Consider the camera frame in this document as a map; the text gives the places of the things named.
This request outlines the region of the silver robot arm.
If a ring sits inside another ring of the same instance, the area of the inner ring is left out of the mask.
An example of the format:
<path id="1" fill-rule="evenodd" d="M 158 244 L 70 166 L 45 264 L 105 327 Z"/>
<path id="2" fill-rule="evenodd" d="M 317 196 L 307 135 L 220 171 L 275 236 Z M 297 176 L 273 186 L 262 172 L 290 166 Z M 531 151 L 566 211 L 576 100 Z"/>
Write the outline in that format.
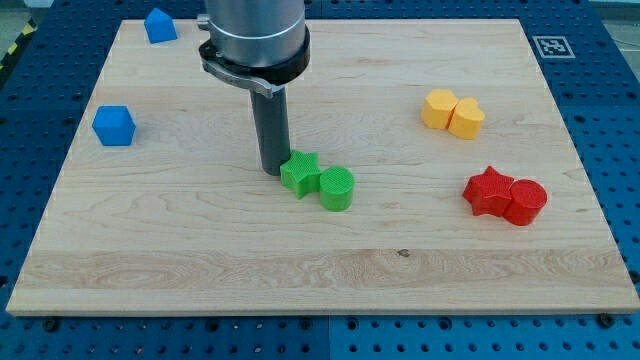
<path id="1" fill-rule="evenodd" d="M 273 98 L 310 62 L 302 0 L 206 0 L 198 28 L 203 69 L 222 82 Z"/>

